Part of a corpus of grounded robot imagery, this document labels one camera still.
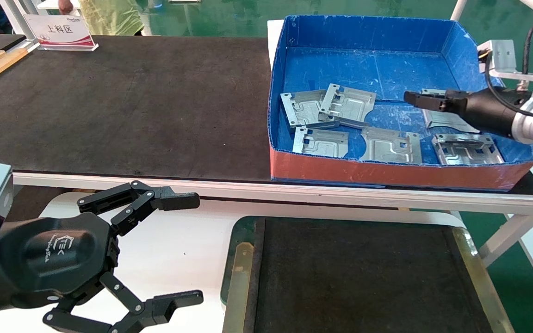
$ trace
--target black robotic gripper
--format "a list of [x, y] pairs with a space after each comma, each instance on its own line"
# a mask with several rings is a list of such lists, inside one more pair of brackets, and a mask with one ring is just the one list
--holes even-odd
[[[128, 205], [109, 225], [99, 214]], [[140, 181], [78, 200], [80, 215], [6, 222], [0, 230], [0, 310], [58, 303], [43, 322], [64, 333], [138, 333], [170, 321], [176, 308], [203, 302], [200, 290], [140, 301], [113, 274], [118, 265], [117, 236], [125, 236], [156, 209], [199, 206], [196, 193]], [[128, 310], [114, 325], [71, 314], [76, 305], [108, 289]]]

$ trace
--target red box side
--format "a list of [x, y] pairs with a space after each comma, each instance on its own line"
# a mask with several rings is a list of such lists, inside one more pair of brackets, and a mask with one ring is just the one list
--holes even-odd
[[278, 179], [507, 190], [532, 166], [533, 162], [478, 166], [396, 165], [291, 154], [271, 147], [271, 176]]

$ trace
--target gripper logo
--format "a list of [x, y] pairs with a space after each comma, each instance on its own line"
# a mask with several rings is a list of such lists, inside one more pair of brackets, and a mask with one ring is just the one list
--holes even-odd
[[58, 234], [53, 234], [46, 246], [46, 255], [44, 256], [44, 261], [47, 263], [50, 260], [52, 251], [57, 251], [57, 255], [65, 255], [65, 251], [71, 249], [71, 246], [74, 244], [74, 237], [66, 234], [65, 236], [55, 238]]

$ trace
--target black workbench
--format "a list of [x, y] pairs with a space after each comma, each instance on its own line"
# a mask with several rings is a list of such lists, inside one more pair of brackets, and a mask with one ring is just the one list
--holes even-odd
[[[15, 171], [269, 183], [266, 38], [96, 36], [0, 74]], [[529, 173], [511, 193], [533, 194]]]

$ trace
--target white table edge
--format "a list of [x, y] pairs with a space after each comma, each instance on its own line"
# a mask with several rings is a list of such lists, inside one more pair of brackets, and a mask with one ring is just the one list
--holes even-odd
[[145, 177], [101, 177], [49, 173], [13, 173], [13, 179], [17, 185], [87, 188], [91, 190], [106, 190], [138, 179], [150, 186], [171, 186], [177, 192], [197, 192], [200, 196], [205, 197], [370, 207], [480, 211], [486, 213], [515, 213], [524, 215], [533, 213], [533, 196], [506, 193], [228, 183], [220, 181], [146, 179]]

